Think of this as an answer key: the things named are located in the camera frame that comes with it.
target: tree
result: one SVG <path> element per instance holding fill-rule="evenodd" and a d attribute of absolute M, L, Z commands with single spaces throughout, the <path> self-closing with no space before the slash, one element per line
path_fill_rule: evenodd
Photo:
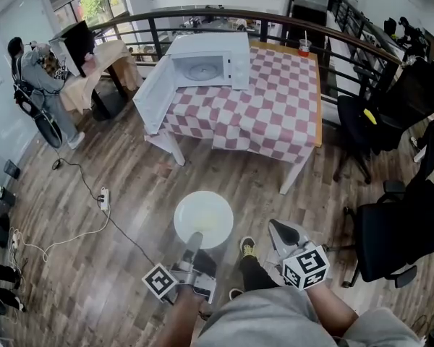
<path fill-rule="evenodd" d="M 108 1 L 116 5 L 117 0 Z M 80 6 L 82 7 L 82 19 L 86 20 L 88 25 L 90 25 L 90 21 L 97 20 L 99 16 L 102 16 L 102 22 L 111 19 L 105 0 L 80 0 Z"/>

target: microwave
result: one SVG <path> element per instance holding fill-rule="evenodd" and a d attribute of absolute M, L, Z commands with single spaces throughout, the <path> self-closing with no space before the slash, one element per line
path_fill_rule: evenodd
<path fill-rule="evenodd" d="M 199 33 L 175 38 L 133 101 L 148 134 L 157 134 L 179 87 L 249 88 L 250 45 L 246 33 Z"/>

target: checkered tablecloth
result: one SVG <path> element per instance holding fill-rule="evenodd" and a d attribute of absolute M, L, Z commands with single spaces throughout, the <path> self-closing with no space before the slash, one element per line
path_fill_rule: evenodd
<path fill-rule="evenodd" d="M 163 127 L 213 139 L 216 148 L 301 163 L 315 143 L 317 64 L 261 48 L 251 48 L 250 58 L 249 90 L 179 88 Z"/>

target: power strip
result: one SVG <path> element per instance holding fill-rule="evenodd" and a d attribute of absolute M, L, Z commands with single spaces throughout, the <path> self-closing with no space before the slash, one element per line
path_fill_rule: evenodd
<path fill-rule="evenodd" d="M 109 211 L 109 190 L 104 187 L 101 188 L 100 209 L 104 212 Z"/>

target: gray pants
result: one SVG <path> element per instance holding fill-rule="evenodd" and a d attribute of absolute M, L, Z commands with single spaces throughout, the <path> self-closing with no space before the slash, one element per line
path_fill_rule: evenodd
<path fill-rule="evenodd" d="M 59 96 L 46 96 L 43 108 L 55 119 L 58 127 L 66 134 L 68 142 L 71 142 L 78 134 L 74 122 L 69 113 L 64 109 Z"/>

